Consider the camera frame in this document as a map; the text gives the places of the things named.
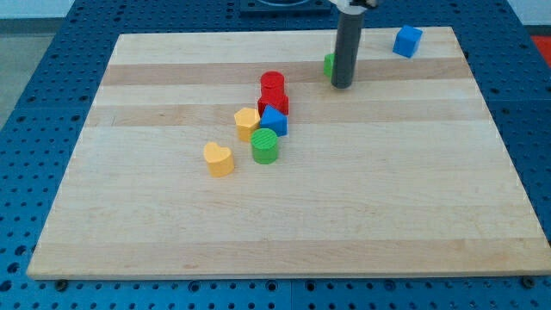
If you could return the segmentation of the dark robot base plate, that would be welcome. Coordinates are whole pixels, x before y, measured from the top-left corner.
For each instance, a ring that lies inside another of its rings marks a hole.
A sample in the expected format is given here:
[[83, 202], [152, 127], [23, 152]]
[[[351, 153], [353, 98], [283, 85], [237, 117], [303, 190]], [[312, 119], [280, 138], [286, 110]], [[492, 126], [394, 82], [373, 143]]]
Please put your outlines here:
[[332, 3], [327, 0], [239, 0], [239, 14], [329, 14]]

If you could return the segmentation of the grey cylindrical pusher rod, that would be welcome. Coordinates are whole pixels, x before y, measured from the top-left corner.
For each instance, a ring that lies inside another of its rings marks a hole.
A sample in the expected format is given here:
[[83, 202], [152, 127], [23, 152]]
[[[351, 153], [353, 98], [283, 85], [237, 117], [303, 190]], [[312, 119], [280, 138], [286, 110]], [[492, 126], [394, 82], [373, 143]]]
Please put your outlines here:
[[364, 16], [365, 12], [339, 15], [331, 74], [331, 84], [337, 89], [348, 89], [352, 85]]

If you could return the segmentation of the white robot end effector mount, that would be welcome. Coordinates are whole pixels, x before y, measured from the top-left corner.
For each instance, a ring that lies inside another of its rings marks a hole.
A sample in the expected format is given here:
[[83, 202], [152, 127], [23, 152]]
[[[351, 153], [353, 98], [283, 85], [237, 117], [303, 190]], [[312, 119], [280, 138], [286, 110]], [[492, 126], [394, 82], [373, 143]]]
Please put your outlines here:
[[330, 0], [341, 13], [362, 14], [368, 9], [376, 9], [378, 0]]

